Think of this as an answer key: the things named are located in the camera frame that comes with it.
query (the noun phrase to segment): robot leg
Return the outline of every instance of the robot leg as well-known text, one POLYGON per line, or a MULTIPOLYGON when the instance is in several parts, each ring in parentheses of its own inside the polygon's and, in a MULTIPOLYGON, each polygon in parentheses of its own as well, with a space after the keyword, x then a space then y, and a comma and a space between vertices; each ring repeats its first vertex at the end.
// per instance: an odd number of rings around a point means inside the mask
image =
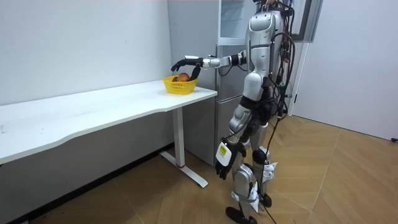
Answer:
MULTIPOLYGON (((243 145, 247 149, 250 143, 247 141, 243 145)), ((234 190, 231 195, 238 201, 239 209, 227 207, 225 213, 238 224, 257 224, 256 219, 250 216, 251 203, 259 200, 256 190, 252 191, 257 187, 256 178, 252 167, 245 164, 243 158, 244 156, 239 152, 232 166, 234 190)))
MULTIPOLYGON (((262 100, 268 101, 271 97, 269 88, 265 88, 262 94, 262 100)), ((272 200, 270 196, 267 195, 267 183, 274 177, 274 168, 276 164, 270 164, 271 154, 262 145, 266 137, 268 121, 271 117, 272 103, 264 103, 259 108, 260 114, 260 126, 256 133, 250 137, 252 144, 252 158, 253 158, 253 169, 254 175, 256 176, 257 182, 259 184, 259 195, 260 202, 265 207, 272 206, 272 200)))

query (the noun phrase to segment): table leg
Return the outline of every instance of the table leg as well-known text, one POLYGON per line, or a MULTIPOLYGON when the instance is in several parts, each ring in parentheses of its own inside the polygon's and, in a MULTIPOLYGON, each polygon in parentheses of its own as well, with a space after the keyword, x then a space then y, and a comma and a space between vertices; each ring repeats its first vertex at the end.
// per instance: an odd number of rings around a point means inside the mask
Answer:
POLYGON ((174 127, 174 144, 175 144, 175 158, 167 152, 161 152, 160 155, 173 163, 182 172, 191 177, 201 187, 207 186, 207 181, 196 174, 194 171, 185 166, 184 156, 184 134, 182 123, 182 108, 177 108, 173 112, 173 127, 174 127))

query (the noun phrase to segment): plastic basket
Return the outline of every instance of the plastic basket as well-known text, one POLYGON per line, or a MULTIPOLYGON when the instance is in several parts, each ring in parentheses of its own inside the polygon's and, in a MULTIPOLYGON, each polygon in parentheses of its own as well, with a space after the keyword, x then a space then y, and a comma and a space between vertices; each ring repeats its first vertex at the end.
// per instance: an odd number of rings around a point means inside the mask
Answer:
POLYGON ((189 82, 173 82, 173 78, 178 77, 178 75, 172 75, 163 79, 164 86, 169 93, 175 94, 188 94, 193 91, 197 85, 198 79, 189 82))

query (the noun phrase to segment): laminate floor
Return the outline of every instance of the laminate floor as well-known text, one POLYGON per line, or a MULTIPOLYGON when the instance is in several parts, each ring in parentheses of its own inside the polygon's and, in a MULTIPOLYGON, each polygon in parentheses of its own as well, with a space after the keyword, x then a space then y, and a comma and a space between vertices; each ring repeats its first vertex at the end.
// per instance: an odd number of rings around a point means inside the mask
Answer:
MULTIPOLYGON (((278 165, 269 212, 278 224, 398 223, 398 144, 290 116, 279 123, 270 150, 278 165)), ((224 213, 237 206, 231 175, 219 179, 188 151, 186 164, 207 187, 157 156, 32 223, 232 224, 224 213)), ((252 215, 272 223, 264 209, 252 215)))

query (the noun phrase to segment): baseboard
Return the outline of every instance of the baseboard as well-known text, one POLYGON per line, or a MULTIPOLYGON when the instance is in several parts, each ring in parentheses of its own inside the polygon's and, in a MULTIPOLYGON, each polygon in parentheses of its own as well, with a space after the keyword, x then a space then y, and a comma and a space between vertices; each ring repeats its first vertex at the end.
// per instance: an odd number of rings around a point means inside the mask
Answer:
POLYGON ((31 221, 31 220, 33 220, 33 219, 35 219, 35 218, 37 218, 37 217, 39 217, 41 215, 44 215, 47 212, 57 208, 58 206, 60 206, 60 205, 62 205, 64 203, 67 203, 67 202, 69 202, 70 200, 72 200, 74 198, 77 198, 77 197, 81 196, 82 194, 86 193, 87 191, 98 187, 99 185, 101 185, 101 184, 103 184, 103 183, 105 183, 105 182, 107 182, 107 181, 109 181, 109 180, 111 180, 111 179, 113 179, 113 178, 115 178, 115 177, 117 177, 117 176, 129 171, 129 170, 131 170, 132 168, 134 168, 134 167, 136 167, 136 166, 148 161, 149 159, 154 158, 155 156, 159 155, 159 153, 161 153, 163 151, 166 151, 168 149, 171 149, 173 147, 174 147, 174 142, 170 143, 170 144, 168 144, 168 145, 166 145, 166 146, 164 146, 164 147, 162 147, 162 148, 160 148, 160 149, 158 149, 158 150, 156 150, 156 151, 154 151, 154 152, 152 152, 152 153, 150 153, 150 154, 148 154, 148 155, 146 155, 146 156, 144 156, 144 157, 142 157, 142 158, 140 158, 140 159, 138 159, 138 160, 136 160, 134 162, 131 162, 131 163, 129 163, 129 164, 127 164, 127 165, 115 170, 115 171, 112 171, 112 172, 110 172, 110 173, 108 173, 108 174, 106 174, 106 175, 104 175, 104 176, 102 176, 102 177, 100 177, 100 178, 98 178, 98 179, 96 179, 96 180, 94 180, 94 181, 92 181, 92 182, 90 182, 90 183, 88 183, 88 184, 86 184, 86 185, 84 185, 84 186, 72 191, 72 192, 69 192, 66 195, 61 196, 61 197, 55 199, 52 202, 49 202, 49 203, 47 203, 47 204, 45 204, 45 205, 43 205, 43 206, 41 206, 39 208, 36 208, 35 210, 33 210, 33 211, 29 212, 29 213, 26 213, 25 215, 23 215, 23 216, 21 216, 19 218, 16 218, 15 220, 13 220, 13 221, 11 221, 11 222, 9 222, 7 224, 21 224, 21 223, 23 223, 23 222, 25 222, 27 220, 31 221))

